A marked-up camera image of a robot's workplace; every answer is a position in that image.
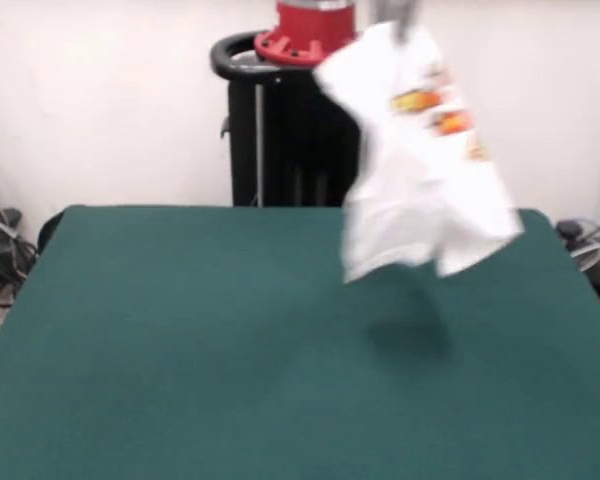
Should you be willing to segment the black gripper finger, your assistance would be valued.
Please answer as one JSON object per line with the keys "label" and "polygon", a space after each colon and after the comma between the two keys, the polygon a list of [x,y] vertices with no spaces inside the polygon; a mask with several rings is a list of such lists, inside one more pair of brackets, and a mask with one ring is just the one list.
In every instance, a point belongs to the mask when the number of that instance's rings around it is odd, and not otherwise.
{"label": "black gripper finger", "polygon": [[393,21],[398,16],[397,0],[371,0],[370,22],[383,23]]}
{"label": "black gripper finger", "polygon": [[420,0],[397,2],[397,43],[399,45],[408,41],[410,29],[417,20],[420,3]]}

